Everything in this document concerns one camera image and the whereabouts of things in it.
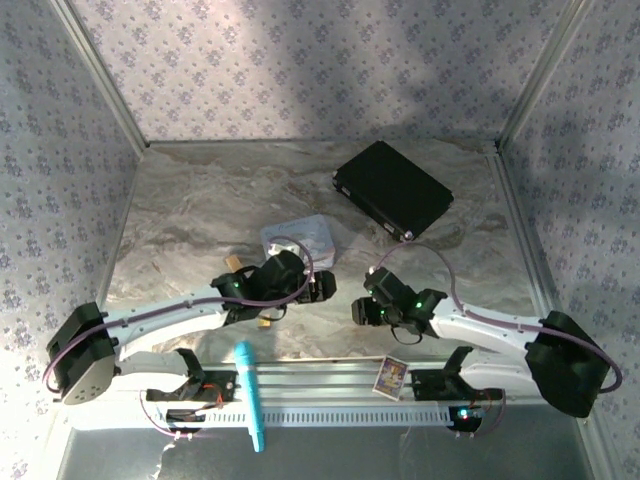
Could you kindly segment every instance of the white patterned wall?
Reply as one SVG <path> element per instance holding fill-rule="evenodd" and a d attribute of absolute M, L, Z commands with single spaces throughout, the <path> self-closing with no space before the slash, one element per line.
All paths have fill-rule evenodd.
<path fill-rule="evenodd" d="M 46 344 L 96 298 L 137 158 L 49 2 L 1 0 L 0 20 L 0 478 L 17 479 L 48 430 Z"/>
<path fill-rule="evenodd" d="M 596 1 L 506 152 L 560 300 L 620 362 L 601 400 L 640 478 L 640 6 Z"/>
<path fill-rule="evenodd" d="M 566 4 L 74 3 L 151 141 L 492 139 Z"/>

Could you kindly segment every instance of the perforated metal strip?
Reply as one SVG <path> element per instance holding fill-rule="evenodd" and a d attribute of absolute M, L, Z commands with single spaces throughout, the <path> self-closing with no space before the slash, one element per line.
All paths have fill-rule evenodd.
<path fill-rule="evenodd" d="M 439 407 L 265 407 L 265 427 L 409 427 L 452 425 Z M 244 427 L 246 414 L 211 412 L 204 428 Z"/>

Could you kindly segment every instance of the black box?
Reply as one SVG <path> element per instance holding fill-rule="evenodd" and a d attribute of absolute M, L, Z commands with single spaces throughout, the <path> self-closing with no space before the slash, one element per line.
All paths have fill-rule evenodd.
<path fill-rule="evenodd" d="M 417 238 L 453 202 L 451 190 L 381 141 L 340 167 L 333 184 L 398 241 Z"/>

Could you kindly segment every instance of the gray marble tabletop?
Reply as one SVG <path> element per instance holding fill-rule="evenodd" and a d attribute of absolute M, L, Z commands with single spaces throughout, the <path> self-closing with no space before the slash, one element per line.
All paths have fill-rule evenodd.
<path fill-rule="evenodd" d="M 390 142 L 453 191 L 450 210 L 418 241 L 449 258 L 461 298 L 473 305 L 532 315 L 529 283 L 512 241 L 506 208 L 486 161 L 487 143 Z M 395 241 L 338 194 L 331 173 L 368 143 L 175 144 L 148 149 L 108 291 L 107 308 L 125 308 L 183 295 L 227 272 L 224 258 L 264 262 L 260 229 L 323 214 L 336 246 L 338 292 L 324 303 L 293 306 L 285 319 L 260 330 L 248 321 L 177 338 L 156 347 L 192 348 L 203 363 L 231 360 L 249 340 L 258 358 L 403 358 L 448 354 L 455 343 L 425 338 L 399 345 L 385 327 L 359 327 L 350 305 L 366 295 L 367 269 Z M 415 290 L 448 291 L 445 266 L 427 250 L 397 251 L 387 267 Z"/>

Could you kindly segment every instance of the small wooden block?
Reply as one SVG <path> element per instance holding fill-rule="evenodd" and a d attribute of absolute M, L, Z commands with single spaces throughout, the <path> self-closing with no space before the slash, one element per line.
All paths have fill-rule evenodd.
<path fill-rule="evenodd" d="M 242 268 L 242 262 L 237 255 L 231 255 L 225 258 L 224 263 L 227 264 L 227 267 L 229 268 L 229 270 L 231 270 L 232 273 L 235 273 Z"/>

